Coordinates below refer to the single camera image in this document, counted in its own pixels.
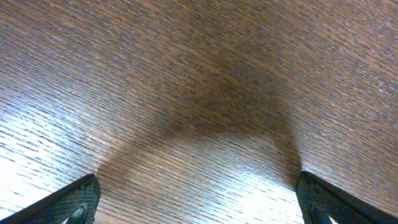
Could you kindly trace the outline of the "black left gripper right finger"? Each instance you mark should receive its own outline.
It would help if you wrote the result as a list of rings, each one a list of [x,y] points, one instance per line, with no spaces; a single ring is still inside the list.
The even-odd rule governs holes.
[[[302,171],[296,195],[305,224],[397,224],[397,218],[359,198]]]

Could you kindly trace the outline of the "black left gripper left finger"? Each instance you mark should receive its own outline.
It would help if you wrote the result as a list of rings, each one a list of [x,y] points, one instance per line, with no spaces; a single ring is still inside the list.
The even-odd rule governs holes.
[[[1,220],[1,223],[92,224],[101,197],[98,178],[87,174]]]

